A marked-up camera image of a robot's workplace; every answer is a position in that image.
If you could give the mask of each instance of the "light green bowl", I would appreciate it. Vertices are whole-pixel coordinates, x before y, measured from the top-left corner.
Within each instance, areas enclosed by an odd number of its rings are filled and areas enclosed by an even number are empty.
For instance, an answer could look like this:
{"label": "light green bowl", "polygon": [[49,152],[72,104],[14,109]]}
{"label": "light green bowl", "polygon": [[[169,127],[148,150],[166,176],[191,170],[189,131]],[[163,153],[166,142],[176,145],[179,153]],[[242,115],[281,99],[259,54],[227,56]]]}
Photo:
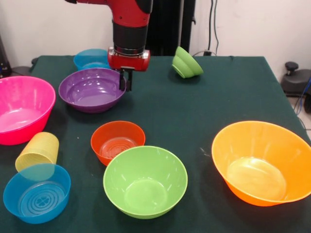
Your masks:
{"label": "light green bowl", "polygon": [[180,46],[176,49],[172,67],[182,78],[203,74],[203,70],[196,60]]}
{"label": "light green bowl", "polygon": [[125,214],[150,219],[170,211],[184,196],[188,176],[168,150],[134,147],[117,155],[104,173],[109,200]]}

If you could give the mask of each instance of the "black pole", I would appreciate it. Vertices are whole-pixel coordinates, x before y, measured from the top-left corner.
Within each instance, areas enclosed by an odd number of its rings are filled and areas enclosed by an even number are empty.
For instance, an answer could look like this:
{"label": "black pole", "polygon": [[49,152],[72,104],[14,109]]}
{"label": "black pole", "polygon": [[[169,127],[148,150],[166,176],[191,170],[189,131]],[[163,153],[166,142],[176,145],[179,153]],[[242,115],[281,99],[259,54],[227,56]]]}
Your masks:
{"label": "black pole", "polygon": [[0,78],[8,77],[12,73],[12,69],[6,56],[4,45],[0,36]]}

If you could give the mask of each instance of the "table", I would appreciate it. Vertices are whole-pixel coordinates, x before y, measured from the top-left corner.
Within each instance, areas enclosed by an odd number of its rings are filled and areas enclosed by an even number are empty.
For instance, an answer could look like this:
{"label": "table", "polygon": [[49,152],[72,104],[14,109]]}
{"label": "table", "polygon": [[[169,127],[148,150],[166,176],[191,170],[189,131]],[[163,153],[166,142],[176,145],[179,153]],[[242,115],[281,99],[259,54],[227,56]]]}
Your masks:
{"label": "table", "polygon": [[[32,75],[60,82],[74,72],[72,56],[41,56]],[[67,207],[56,219],[30,225],[11,215],[0,202],[4,233],[99,232],[311,232],[311,198],[274,207],[256,207],[238,199],[215,169],[210,152],[216,133],[241,120],[276,123],[308,136],[263,57],[197,57],[204,74],[182,80],[172,57],[152,57],[147,72],[135,73],[133,90],[101,114],[85,114],[57,96],[45,131],[60,140],[57,164],[71,175]],[[103,189],[102,165],[90,147],[92,133],[113,120],[129,120],[146,133],[146,144],[163,147],[184,163],[189,185],[167,214],[150,220],[131,218],[113,206]],[[0,195],[16,173],[23,145],[0,146]]]}

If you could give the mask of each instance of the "light blue bowl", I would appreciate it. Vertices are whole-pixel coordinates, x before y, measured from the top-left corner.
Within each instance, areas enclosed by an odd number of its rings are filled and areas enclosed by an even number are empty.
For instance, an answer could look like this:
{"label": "light blue bowl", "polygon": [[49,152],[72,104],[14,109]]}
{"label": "light blue bowl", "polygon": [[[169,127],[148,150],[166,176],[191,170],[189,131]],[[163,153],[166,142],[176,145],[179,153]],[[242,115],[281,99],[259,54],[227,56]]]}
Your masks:
{"label": "light blue bowl", "polygon": [[3,202],[10,213],[24,222],[48,222],[66,207],[70,185],[70,176],[61,166],[30,166],[9,181],[3,193]]}
{"label": "light blue bowl", "polygon": [[90,68],[107,68],[110,69],[107,57],[107,51],[102,49],[85,50],[73,59],[78,70]]}

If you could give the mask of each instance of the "cup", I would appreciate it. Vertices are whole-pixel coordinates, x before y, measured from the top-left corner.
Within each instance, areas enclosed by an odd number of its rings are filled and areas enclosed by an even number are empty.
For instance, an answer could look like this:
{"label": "cup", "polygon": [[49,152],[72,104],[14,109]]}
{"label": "cup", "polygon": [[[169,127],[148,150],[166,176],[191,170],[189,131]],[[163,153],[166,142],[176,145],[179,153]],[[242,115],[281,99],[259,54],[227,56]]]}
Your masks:
{"label": "cup", "polygon": [[184,79],[203,74],[203,70],[196,60],[180,46],[176,49],[172,67]]}
{"label": "cup", "polygon": [[59,141],[48,132],[37,133],[15,161],[18,172],[36,164],[56,164]]}

